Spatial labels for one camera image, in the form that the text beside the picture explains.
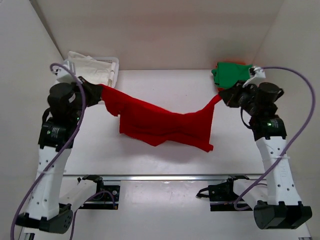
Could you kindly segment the red t-shirt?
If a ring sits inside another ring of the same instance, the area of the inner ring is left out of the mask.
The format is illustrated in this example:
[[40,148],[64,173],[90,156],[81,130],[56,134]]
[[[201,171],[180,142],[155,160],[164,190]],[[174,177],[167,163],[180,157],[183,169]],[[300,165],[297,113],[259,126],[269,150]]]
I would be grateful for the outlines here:
[[171,112],[105,85],[101,98],[107,111],[119,117],[120,134],[154,147],[172,141],[205,152],[214,149],[210,138],[215,105],[222,99],[218,94],[204,108],[191,113]]

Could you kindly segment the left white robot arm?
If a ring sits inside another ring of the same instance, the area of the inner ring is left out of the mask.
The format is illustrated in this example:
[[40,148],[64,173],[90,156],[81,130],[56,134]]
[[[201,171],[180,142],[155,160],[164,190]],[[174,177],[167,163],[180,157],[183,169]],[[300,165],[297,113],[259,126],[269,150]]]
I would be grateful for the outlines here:
[[36,179],[25,200],[27,209],[14,215],[12,226],[38,229],[52,234],[68,231],[74,216],[73,203],[60,201],[60,188],[67,160],[87,107],[99,103],[102,86],[79,76],[76,82],[58,83],[49,90],[38,139]]

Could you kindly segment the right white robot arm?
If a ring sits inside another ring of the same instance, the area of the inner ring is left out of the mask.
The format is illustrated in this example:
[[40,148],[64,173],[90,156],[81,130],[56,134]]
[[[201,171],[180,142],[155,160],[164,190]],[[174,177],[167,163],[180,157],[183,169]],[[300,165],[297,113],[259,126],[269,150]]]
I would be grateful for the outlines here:
[[237,82],[219,92],[226,106],[239,108],[250,115],[246,126],[253,133],[261,155],[264,174],[257,180],[236,179],[224,187],[224,195],[235,200],[234,208],[243,200],[253,210],[256,225],[261,230],[294,230],[312,217],[293,181],[287,150],[287,132],[283,120],[276,114],[275,102],[282,97],[282,88],[270,82],[259,85]]

